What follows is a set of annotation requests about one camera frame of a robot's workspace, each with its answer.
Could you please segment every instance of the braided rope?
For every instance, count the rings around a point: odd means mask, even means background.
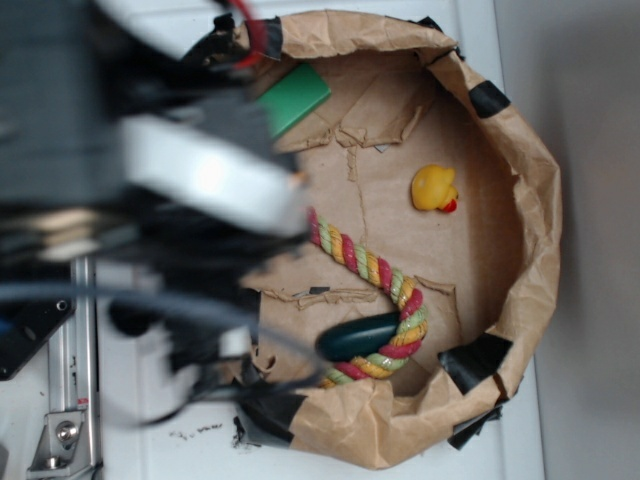
[[[320,383],[322,388],[344,385],[365,378],[384,379],[404,367],[409,357],[418,351],[427,334],[427,308],[416,281],[391,268],[383,258],[376,257],[364,246],[354,244],[348,235],[309,209],[311,242],[333,259],[357,273],[369,283],[381,288],[400,309],[400,323],[388,345],[367,357],[354,357],[350,362],[338,362],[329,368]]]

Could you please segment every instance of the rubber duck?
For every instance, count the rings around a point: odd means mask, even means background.
[[[452,185],[456,171],[439,165],[427,165],[418,170],[411,182],[411,199],[418,210],[442,210],[446,213],[458,207],[458,191]]]

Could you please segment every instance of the brown paper bag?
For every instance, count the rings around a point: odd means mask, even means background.
[[[321,215],[418,280],[429,333],[388,381],[298,392],[284,413],[283,400],[279,409],[266,402],[244,411],[284,432],[291,448],[389,467],[516,393],[556,303],[558,167],[515,107],[434,28],[337,11],[282,17],[269,28],[282,43],[277,59],[260,65],[259,90],[301,61],[332,90],[278,147],[301,151]],[[391,146],[374,148],[381,144]],[[457,171],[452,214],[412,207],[413,175],[430,163]],[[261,322],[309,345],[333,325],[393,310],[381,291],[313,245],[245,280],[263,292]],[[331,290],[296,295],[314,286]],[[473,358],[485,354],[495,368],[465,385],[483,363]],[[255,362],[270,381],[306,367],[266,341]]]

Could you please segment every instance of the green object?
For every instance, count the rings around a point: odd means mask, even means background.
[[[267,90],[258,103],[269,115],[271,135],[277,138],[309,115],[331,95],[320,75],[303,63]]]
[[[392,312],[341,323],[320,335],[316,350],[330,362],[367,356],[389,343],[399,321],[400,313]]]

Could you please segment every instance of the black tape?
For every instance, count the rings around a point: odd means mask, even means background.
[[[449,445],[451,445],[456,450],[461,450],[471,437],[474,435],[480,435],[482,431],[482,427],[486,422],[492,420],[500,420],[502,417],[502,405],[490,410],[487,413],[482,415],[478,415],[471,420],[468,420],[463,423],[459,423],[455,427],[453,427],[453,435],[447,439]]]
[[[469,99],[480,118],[489,118],[511,105],[511,101],[489,80],[473,87]]]
[[[288,447],[293,440],[289,427],[306,398],[285,394],[241,402],[236,410],[244,429],[243,442]]]
[[[418,22],[411,22],[411,23],[416,23],[422,27],[426,27],[426,28],[433,28],[434,30],[438,30],[440,33],[444,33],[444,31],[442,30],[442,28],[440,28],[440,25],[438,25],[438,23],[431,17],[425,17],[422,20],[418,21]],[[453,49],[454,52],[456,52],[456,55],[458,55],[458,57],[460,58],[460,60],[462,60],[464,62],[464,55],[462,55],[462,53],[460,52],[460,47],[455,47]],[[438,61],[440,58],[442,57],[446,57],[447,55],[449,55],[449,53],[445,53],[444,55],[439,56],[438,58],[436,58],[432,63],[435,63],[436,61]]]
[[[468,345],[438,354],[438,360],[458,389],[467,394],[484,379],[494,375],[513,342],[488,333]]]
[[[282,56],[282,44],[284,42],[280,17],[255,21],[262,23],[267,34],[267,44],[265,45],[264,51],[260,53],[274,60],[280,60]],[[247,31],[249,32],[249,39],[251,40],[251,29],[248,28]]]
[[[438,30],[440,33],[444,33],[442,31],[442,28],[440,28],[440,25],[438,25],[436,23],[436,21],[431,18],[431,17],[425,17],[422,20],[416,22],[418,25],[422,25],[423,27],[427,27],[427,28],[434,28],[436,30]]]

